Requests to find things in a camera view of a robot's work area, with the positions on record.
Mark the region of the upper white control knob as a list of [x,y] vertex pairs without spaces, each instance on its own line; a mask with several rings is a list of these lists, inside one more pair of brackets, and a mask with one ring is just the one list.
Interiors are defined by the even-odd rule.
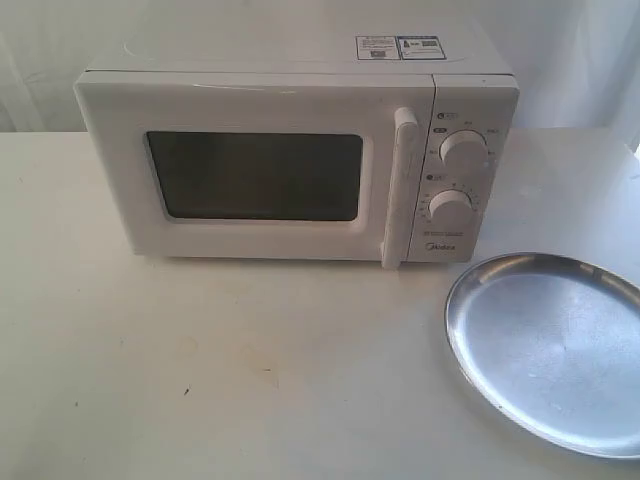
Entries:
[[449,135],[439,149],[443,164],[449,168],[467,169],[488,158],[484,138],[472,130],[460,130]]

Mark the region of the lower white control knob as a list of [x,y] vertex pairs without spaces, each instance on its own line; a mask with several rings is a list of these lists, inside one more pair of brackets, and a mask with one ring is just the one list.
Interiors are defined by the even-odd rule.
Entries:
[[433,222],[451,227],[467,224],[474,215],[469,196],[458,190],[437,193],[430,200],[428,209]]

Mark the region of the white control knob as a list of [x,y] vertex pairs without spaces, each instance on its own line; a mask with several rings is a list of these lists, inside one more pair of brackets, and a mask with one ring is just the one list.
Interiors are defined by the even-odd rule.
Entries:
[[443,164],[449,168],[467,169],[488,158],[484,138],[472,130],[460,130],[449,135],[439,149]]
[[467,224],[474,215],[469,196],[458,190],[437,193],[430,200],[428,209],[433,222],[451,227]]

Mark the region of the white label sticker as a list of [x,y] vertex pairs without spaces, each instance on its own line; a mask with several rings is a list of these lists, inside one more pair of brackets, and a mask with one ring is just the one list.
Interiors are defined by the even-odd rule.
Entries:
[[355,40],[358,60],[394,61],[401,59],[395,36],[364,35],[356,36]]

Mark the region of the round silver metal plate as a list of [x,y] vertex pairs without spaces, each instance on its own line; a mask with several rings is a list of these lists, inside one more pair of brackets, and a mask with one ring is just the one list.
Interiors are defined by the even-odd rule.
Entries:
[[447,341],[504,417],[567,450],[639,456],[639,289],[569,257],[485,260],[452,285]]

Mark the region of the white microwave door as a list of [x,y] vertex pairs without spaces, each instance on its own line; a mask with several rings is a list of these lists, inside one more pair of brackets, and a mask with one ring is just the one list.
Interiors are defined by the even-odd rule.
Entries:
[[407,260],[432,79],[91,71],[75,92],[135,253]]

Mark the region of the white microwave oven body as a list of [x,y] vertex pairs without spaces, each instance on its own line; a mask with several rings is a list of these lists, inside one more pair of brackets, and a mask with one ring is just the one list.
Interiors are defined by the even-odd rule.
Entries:
[[[113,54],[96,61],[84,73],[222,74],[240,78],[252,75],[428,77],[434,82],[436,93],[408,258],[404,263],[467,261],[476,246],[516,110],[519,88],[515,77],[492,42],[470,28],[427,34],[439,37],[446,54],[445,60],[438,61],[358,60],[355,37],[364,35],[369,34],[327,29],[315,39],[288,36],[280,30],[223,33],[207,29],[198,34],[189,29],[175,38],[142,33]],[[449,135],[460,130],[472,130],[484,138],[488,158],[480,165],[457,169],[443,164],[440,146]],[[474,215],[467,224],[451,227],[431,220],[429,202],[445,190],[458,190],[469,196]]]

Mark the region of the blue warning sticker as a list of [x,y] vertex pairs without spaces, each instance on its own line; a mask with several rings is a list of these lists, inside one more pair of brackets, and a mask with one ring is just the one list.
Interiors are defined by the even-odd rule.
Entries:
[[445,60],[446,54],[438,36],[407,35],[396,37],[400,58],[404,61]]

